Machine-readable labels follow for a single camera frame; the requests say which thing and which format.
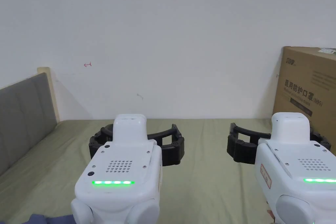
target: box label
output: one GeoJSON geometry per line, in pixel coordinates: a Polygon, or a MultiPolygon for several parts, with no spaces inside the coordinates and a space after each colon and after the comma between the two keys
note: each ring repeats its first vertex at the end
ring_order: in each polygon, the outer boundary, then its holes
{"type": "Polygon", "coordinates": [[[306,90],[305,88],[289,81],[284,81],[284,91],[290,94],[291,96],[297,98],[297,100],[301,101],[302,103],[310,106],[310,103],[316,103],[318,106],[322,107],[323,102],[318,99],[317,97],[314,97],[314,93],[310,92],[309,90],[306,90]]]}

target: bed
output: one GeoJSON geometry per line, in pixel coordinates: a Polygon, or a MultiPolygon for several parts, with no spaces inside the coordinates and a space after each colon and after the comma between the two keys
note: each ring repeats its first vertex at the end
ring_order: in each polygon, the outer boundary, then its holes
{"type": "MultiPolygon", "coordinates": [[[[231,122],[271,130],[270,120],[261,119],[147,121],[149,134],[175,123],[185,138],[181,164],[163,168],[158,224],[272,222],[253,166],[235,163],[226,153],[231,122]]],[[[59,122],[0,176],[0,220],[19,224],[32,213],[71,214],[74,185],[90,160],[89,138],[110,123],[113,120],[59,122]]]]}

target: gray headboard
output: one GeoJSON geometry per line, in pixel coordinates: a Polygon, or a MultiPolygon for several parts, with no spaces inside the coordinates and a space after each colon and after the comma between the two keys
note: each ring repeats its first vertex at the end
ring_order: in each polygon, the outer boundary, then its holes
{"type": "Polygon", "coordinates": [[[0,89],[0,175],[56,124],[46,73],[0,89]]]}

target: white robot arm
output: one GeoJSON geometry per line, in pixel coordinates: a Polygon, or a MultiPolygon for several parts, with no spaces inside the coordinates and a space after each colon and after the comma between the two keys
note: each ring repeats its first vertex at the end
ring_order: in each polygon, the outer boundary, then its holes
{"type": "Polygon", "coordinates": [[[274,114],[272,134],[232,124],[227,145],[236,162],[255,165],[256,179],[281,224],[336,223],[336,157],[329,150],[301,113],[274,114]],[[250,136],[250,143],[239,140],[238,133],[250,136]]]}
{"type": "MultiPolygon", "coordinates": [[[[171,147],[181,141],[179,133],[171,147]]],[[[101,145],[75,185],[74,219],[77,224],[155,224],[161,183],[162,150],[148,139],[146,117],[118,115],[113,141],[101,145]]]]}

